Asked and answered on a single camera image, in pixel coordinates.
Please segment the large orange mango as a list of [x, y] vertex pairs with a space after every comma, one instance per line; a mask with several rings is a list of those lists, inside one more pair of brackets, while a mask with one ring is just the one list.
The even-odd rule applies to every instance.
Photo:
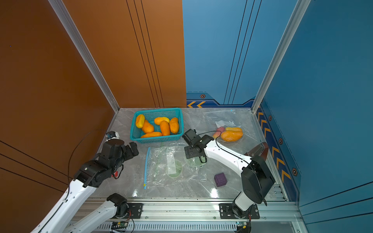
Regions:
[[225, 142], [235, 142], [243, 137], [243, 131], [238, 127], [227, 127], [225, 128], [225, 131], [221, 133], [220, 137]]

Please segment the red pink mango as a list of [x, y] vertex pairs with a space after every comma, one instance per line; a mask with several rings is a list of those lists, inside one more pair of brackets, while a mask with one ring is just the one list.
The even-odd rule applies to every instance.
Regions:
[[224, 127], [219, 127], [219, 128], [215, 131], [215, 133], [214, 133], [214, 135], [213, 135], [213, 138], [214, 138], [214, 139], [217, 139], [218, 137], [220, 137], [220, 135], [221, 135], [224, 131], [225, 131], [225, 128], [224, 128]]

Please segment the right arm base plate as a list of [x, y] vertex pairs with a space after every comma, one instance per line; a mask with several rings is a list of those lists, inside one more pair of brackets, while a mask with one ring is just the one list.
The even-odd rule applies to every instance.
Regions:
[[246, 211], [239, 209], [232, 203], [219, 204], [219, 213], [221, 219], [260, 219], [257, 204], [251, 205]]

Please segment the yellow mango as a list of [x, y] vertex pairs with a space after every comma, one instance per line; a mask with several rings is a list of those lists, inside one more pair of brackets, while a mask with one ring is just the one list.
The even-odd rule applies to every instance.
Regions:
[[135, 126], [139, 129], [142, 129], [145, 123], [145, 116], [143, 114], [139, 114], [136, 117]]

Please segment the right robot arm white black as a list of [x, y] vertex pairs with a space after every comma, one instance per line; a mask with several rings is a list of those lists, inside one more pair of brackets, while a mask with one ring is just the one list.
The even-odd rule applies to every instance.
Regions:
[[182, 138], [187, 143], [184, 147], [186, 159], [198, 157], [200, 162], [216, 160], [230, 168], [241, 178], [242, 191], [233, 200], [231, 210], [222, 208], [221, 218], [259, 218], [257, 205], [267, 202], [265, 197], [275, 183], [275, 179], [266, 164], [268, 144], [262, 142], [246, 154], [235, 152], [211, 136], [199, 136], [189, 129]]

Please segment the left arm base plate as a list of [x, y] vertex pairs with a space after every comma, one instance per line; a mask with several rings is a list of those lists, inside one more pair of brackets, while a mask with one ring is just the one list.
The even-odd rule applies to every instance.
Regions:
[[116, 214], [113, 218], [117, 219], [140, 219], [143, 211], [142, 203], [126, 203], [117, 207]]

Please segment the clear zip-top bag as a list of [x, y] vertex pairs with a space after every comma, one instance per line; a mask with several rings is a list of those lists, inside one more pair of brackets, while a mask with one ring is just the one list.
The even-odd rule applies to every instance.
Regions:
[[255, 124], [253, 122], [253, 114], [250, 110], [244, 109], [223, 109], [214, 110], [203, 113], [201, 125], [207, 129], [210, 134], [215, 133], [219, 127], [238, 127], [243, 131], [243, 137], [235, 142], [225, 142], [218, 137], [216, 140], [229, 147], [249, 146], [258, 142], [258, 136], [255, 131]]

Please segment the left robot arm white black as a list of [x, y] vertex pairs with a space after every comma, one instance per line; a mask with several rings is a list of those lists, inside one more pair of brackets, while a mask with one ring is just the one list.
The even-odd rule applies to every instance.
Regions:
[[44, 219], [33, 229], [34, 233], [90, 233], [112, 217], [130, 215], [127, 199], [120, 194], [110, 195], [96, 210], [68, 226], [84, 202], [106, 179], [118, 176], [124, 162], [138, 156], [135, 142], [126, 145], [120, 139], [110, 139], [103, 144], [96, 158], [84, 163], [74, 175], [65, 194], [59, 199]]

